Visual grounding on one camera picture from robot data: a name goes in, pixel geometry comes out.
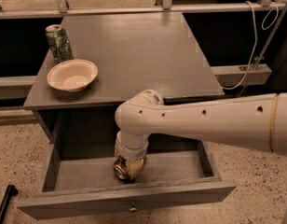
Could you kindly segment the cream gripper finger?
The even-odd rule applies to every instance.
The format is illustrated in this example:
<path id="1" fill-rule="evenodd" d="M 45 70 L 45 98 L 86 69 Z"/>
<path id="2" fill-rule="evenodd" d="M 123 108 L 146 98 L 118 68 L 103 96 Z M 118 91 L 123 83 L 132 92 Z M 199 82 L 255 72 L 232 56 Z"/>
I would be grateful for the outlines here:
<path id="1" fill-rule="evenodd" d="M 134 180 L 144 167 L 144 159 L 128 161 L 128 170 L 130 180 Z"/>

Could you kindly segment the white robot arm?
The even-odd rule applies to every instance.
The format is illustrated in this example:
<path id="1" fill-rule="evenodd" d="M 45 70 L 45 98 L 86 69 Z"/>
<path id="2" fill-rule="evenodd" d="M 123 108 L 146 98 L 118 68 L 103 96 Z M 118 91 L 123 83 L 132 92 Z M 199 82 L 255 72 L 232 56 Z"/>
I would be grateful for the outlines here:
<path id="1" fill-rule="evenodd" d="M 117 108 L 115 122 L 115 156 L 126 161 L 121 179 L 141 172 L 152 133 L 287 156 L 287 93 L 165 105 L 159 93 L 145 90 Z"/>

